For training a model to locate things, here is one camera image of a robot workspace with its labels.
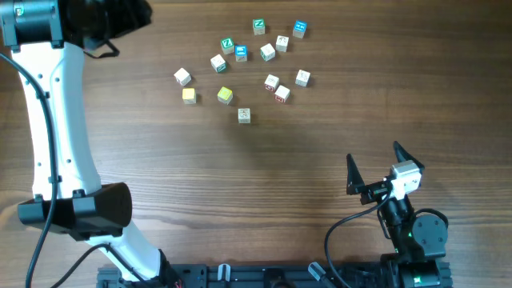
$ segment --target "blue cube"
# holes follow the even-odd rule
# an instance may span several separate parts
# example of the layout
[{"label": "blue cube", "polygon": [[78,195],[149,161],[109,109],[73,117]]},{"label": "blue cube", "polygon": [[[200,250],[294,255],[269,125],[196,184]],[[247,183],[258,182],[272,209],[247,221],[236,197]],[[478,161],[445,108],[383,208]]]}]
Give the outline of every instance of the blue cube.
[{"label": "blue cube", "polygon": [[247,61],[247,46],[246,45],[236,45],[234,47],[234,55],[236,56],[237,62],[245,62]]},{"label": "blue cube", "polygon": [[307,23],[304,21],[297,20],[294,26],[294,36],[297,38],[304,38],[306,32]]}]

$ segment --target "wooden tabletop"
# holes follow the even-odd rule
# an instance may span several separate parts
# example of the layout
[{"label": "wooden tabletop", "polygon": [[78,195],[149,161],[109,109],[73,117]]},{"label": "wooden tabletop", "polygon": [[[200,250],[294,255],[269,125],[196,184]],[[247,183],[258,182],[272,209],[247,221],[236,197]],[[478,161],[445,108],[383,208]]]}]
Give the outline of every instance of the wooden tabletop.
[{"label": "wooden tabletop", "polygon": [[[426,165],[414,208],[450,219],[446,261],[457,287],[512,280],[512,6],[506,1],[152,1],[153,24],[115,40],[119,58],[87,59],[84,103],[103,183],[126,182],[134,221],[171,263],[325,262],[323,239],[367,207],[346,195],[346,154],[367,182],[396,163],[394,140]],[[254,36],[252,19],[266,33]],[[303,39],[295,21],[308,23]],[[264,62],[259,48],[290,36]],[[210,59],[220,40],[248,62]],[[0,286],[20,287],[39,230],[18,220],[32,197],[33,151],[16,73],[0,64]],[[173,74],[193,77],[184,105]],[[298,70],[311,72],[307,88]],[[291,89],[281,104],[268,74]],[[217,100],[222,86],[231,106]],[[239,125],[238,108],[250,108]],[[88,248],[49,235],[34,286],[48,287]],[[337,262],[393,252],[375,214],[338,228]],[[92,287],[92,254],[65,286]]]}]

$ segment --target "cube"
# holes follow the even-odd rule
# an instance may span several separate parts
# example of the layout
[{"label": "cube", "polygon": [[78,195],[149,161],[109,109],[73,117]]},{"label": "cube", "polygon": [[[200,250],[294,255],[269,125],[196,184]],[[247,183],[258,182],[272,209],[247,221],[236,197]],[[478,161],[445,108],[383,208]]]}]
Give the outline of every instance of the cube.
[{"label": "cube", "polygon": [[183,68],[174,73],[174,76],[176,77],[176,82],[178,82],[181,86],[185,86],[188,82],[190,82],[190,80],[192,80],[190,74]]},{"label": "cube", "polygon": [[279,78],[270,75],[265,80],[265,89],[275,92],[279,85]]},{"label": "cube", "polygon": [[226,38],[221,40],[222,52],[224,54],[231,54],[234,52],[234,42],[232,38]]},{"label": "cube", "polygon": [[275,57],[275,50],[272,44],[268,43],[261,48],[263,60],[269,61]]},{"label": "cube", "polygon": [[247,53],[247,46],[245,45],[236,45],[234,48],[234,55],[236,56],[237,62],[246,62]]},{"label": "cube", "polygon": [[278,90],[275,91],[275,99],[281,103],[286,102],[288,96],[290,96],[290,89],[284,87],[283,85],[281,85]]},{"label": "cube", "polygon": [[288,49],[288,40],[287,36],[278,36],[278,40],[275,43],[275,49],[277,51],[286,52]]},{"label": "cube", "polygon": [[294,26],[294,36],[297,38],[304,38],[306,32],[307,23],[304,21],[297,20]]},{"label": "cube", "polygon": [[310,72],[307,72],[304,70],[299,70],[298,74],[297,74],[297,78],[295,79],[295,84],[306,87],[307,82],[310,80],[310,76],[311,76]]},{"label": "cube", "polygon": [[215,69],[217,73],[222,72],[226,69],[226,61],[224,61],[224,58],[220,54],[213,57],[210,61],[212,67]]},{"label": "cube", "polygon": [[263,18],[253,20],[254,35],[262,35],[265,33],[265,20]]},{"label": "cube", "polygon": [[250,123],[250,109],[249,108],[243,108],[238,109],[238,123]]},{"label": "cube", "polygon": [[231,99],[233,99],[233,91],[223,87],[217,94],[217,98],[220,102],[229,105]]},{"label": "cube", "polygon": [[196,95],[195,95],[194,88],[183,89],[183,101],[185,104],[195,104],[196,103]]}]

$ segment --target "table surface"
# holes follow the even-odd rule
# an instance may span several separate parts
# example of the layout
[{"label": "table surface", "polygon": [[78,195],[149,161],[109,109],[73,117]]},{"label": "table surface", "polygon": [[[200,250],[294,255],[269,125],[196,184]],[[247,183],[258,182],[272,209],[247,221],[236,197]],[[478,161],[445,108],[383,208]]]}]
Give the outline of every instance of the table surface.
[{"label": "table surface", "polygon": [[[84,103],[103,183],[126,182],[134,221],[172,263],[325,261],[323,239],[362,207],[346,195],[346,154],[367,182],[396,162],[394,140],[426,165],[416,209],[450,219],[446,260],[458,287],[512,280],[512,6],[469,1],[152,1],[154,23],[114,43],[119,58],[87,59]],[[254,36],[252,19],[266,20]],[[304,39],[291,37],[296,19]],[[259,48],[290,36],[264,62]],[[248,62],[210,59],[232,37]],[[16,73],[0,71],[0,286],[23,285],[39,231],[18,220],[31,198],[34,159]],[[186,106],[173,74],[193,77]],[[307,88],[294,84],[311,72]],[[268,74],[291,89],[286,104]],[[231,106],[217,100],[222,86]],[[250,108],[239,125],[238,108]],[[49,235],[34,286],[50,286],[88,248]],[[336,261],[393,251],[374,214],[337,229]],[[92,254],[65,286],[91,287],[108,263]]]}]

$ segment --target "yellow cube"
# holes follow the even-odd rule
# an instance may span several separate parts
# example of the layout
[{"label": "yellow cube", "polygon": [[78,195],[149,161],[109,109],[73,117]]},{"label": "yellow cube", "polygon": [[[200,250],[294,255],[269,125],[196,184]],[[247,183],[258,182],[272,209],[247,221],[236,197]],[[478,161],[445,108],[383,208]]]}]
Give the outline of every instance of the yellow cube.
[{"label": "yellow cube", "polygon": [[231,102],[231,99],[233,99],[233,91],[223,87],[217,94],[217,98],[220,102],[228,105]]},{"label": "yellow cube", "polygon": [[185,104],[195,104],[196,103],[194,88],[183,89],[183,101]]}]

